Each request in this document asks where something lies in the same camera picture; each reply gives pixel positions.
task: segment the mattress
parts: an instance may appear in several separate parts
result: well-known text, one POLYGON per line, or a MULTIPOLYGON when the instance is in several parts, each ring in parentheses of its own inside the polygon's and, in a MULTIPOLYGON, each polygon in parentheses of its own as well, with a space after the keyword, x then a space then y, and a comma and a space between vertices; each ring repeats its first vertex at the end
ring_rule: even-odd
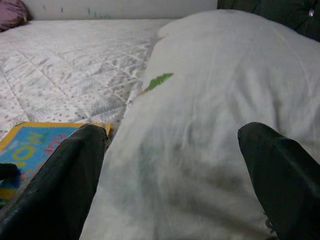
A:
POLYGON ((157 20, 31 21, 0 34, 0 139, 32 122, 120 122, 157 20))

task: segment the polka dot fabric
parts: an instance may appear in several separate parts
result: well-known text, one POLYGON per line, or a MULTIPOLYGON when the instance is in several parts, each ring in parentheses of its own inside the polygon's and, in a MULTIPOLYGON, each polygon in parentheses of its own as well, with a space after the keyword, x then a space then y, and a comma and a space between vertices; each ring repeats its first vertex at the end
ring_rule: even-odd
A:
POLYGON ((31 21, 0 35, 0 139, 21 122, 120 122, 169 20, 31 21))

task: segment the white blanket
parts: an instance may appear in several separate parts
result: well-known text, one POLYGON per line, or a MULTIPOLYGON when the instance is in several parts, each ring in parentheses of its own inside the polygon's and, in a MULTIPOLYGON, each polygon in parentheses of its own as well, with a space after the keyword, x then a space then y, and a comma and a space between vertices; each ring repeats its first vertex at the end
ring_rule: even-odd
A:
POLYGON ((25 121, 120 121, 168 22, 32 21, 2 32, 0 139, 25 121))
POLYGON ((238 129, 263 122, 320 160, 320 43, 233 10, 174 21, 159 36, 144 84, 174 75, 123 119, 81 239, 271 237, 238 129))

